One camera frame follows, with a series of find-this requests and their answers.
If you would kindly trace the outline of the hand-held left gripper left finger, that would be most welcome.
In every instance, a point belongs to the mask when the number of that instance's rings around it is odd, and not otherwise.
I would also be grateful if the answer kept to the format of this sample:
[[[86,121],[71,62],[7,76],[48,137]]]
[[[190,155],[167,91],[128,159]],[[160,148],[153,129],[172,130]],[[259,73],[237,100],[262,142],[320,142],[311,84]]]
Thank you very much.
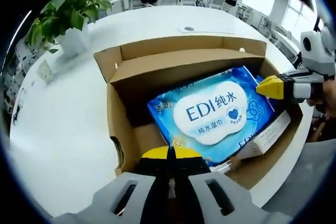
[[[142,155],[132,172],[124,172],[99,189],[84,210],[54,218],[54,223],[159,223],[169,195],[168,146]]]

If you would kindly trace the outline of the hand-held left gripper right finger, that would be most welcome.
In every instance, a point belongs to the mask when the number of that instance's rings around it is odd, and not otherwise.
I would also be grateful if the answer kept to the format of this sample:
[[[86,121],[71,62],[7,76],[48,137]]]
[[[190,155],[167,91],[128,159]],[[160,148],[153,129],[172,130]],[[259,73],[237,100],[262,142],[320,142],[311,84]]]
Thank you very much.
[[[292,217],[257,207],[250,192],[213,172],[190,148],[171,147],[176,197],[186,223],[290,223]]]

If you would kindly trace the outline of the person's right hand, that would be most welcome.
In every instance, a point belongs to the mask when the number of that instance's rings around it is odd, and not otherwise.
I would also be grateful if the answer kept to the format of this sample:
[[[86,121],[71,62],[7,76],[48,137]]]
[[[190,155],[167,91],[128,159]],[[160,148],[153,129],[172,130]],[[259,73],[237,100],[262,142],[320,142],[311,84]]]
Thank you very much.
[[[318,111],[335,118],[335,80],[327,80],[323,83],[322,98],[308,100],[310,106],[315,106]]]

